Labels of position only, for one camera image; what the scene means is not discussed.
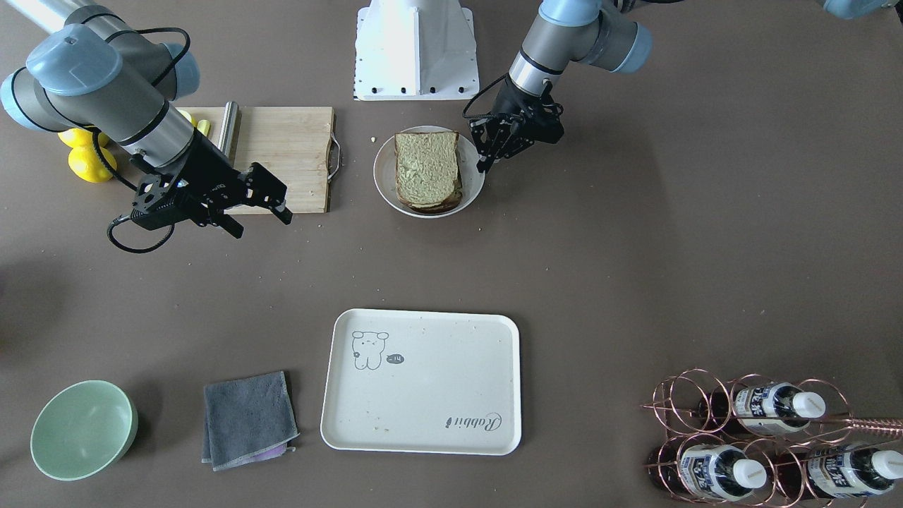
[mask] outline wooden cutting board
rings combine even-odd
[[[180,108],[195,121],[210,122],[208,138],[217,144],[225,108]],[[335,124],[332,108],[239,108],[238,136],[231,158],[238,171],[261,164],[285,185],[293,213],[323,213],[329,206],[329,159]],[[237,206],[231,214],[269,213],[266,208]]]

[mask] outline dark bottle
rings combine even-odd
[[[775,461],[778,480],[790,499],[799,497],[801,490],[801,500],[881,495],[903,478],[903,454],[896,451],[851,444],[795,455],[802,470],[791,456]],[[811,491],[804,487],[804,479]]]
[[[703,420],[705,429],[719,427],[734,437],[781,436],[802,430],[810,419],[824,416],[824,399],[812,391],[803,391],[788,382],[772,382],[750,386],[734,393],[731,401],[723,391],[716,391],[699,402],[694,412]]]
[[[739,501],[768,480],[762,464],[730,445],[696,445],[680,457],[667,447],[661,454],[654,451],[648,459],[650,465],[669,462],[673,464],[649,467],[652,483],[690,499]]]

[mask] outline yellow lemon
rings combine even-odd
[[[191,113],[189,113],[188,111],[186,111],[186,110],[184,110],[184,109],[179,109],[179,112],[182,113],[182,116],[183,116],[183,117],[186,117],[186,118],[188,119],[188,121],[191,122],[191,126],[192,126],[192,127],[197,127],[197,126],[198,126],[198,122],[195,121],[195,119],[194,119],[194,117],[191,115]]]
[[[91,146],[91,133],[83,128],[64,130],[57,136],[59,136],[60,140],[70,148],[75,148],[76,146]],[[100,133],[98,141],[101,146],[106,146],[109,140],[110,138],[107,137],[106,134]]]
[[[101,148],[107,162],[116,169],[116,159],[110,154],[106,148]],[[76,146],[69,152],[69,168],[77,174],[82,180],[92,183],[105,182],[113,177],[103,163],[100,157],[94,152],[93,146]]]
[[[201,134],[203,134],[204,137],[207,137],[207,136],[210,135],[210,122],[209,122],[209,120],[201,120],[200,122],[198,122],[198,125],[195,126],[195,127],[198,128],[198,132],[200,132]]]

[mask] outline white bottle cap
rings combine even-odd
[[[882,450],[871,456],[871,465],[879,475],[889,480],[903,478],[903,454],[893,450]]]
[[[821,418],[826,404],[822,396],[813,391],[800,391],[790,401],[793,411],[803,418]]]
[[[742,458],[734,463],[733,467],[734,480],[740,486],[748,489],[758,489],[768,480],[765,474],[765,467],[755,460]]]

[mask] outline metal handle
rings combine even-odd
[[[336,164],[335,164],[335,167],[331,168],[330,171],[329,171],[329,173],[327,174],[327,176],[326,176],[326,183],[332,182],[332,177],[335,176],[336,173],[339,172],[339,168],[341,167],[341,145],[339,145],[339,140],[336,139],[335,133],[330,132],[330,138],[332,139],[332,141],[331,141],[331,143],[330,143],[330,147],[332,147],[333,145],[335,145],[335,147],[336,147],[336,150],[335,150],[335,154],[336,154],[336,157],[335,157]]]

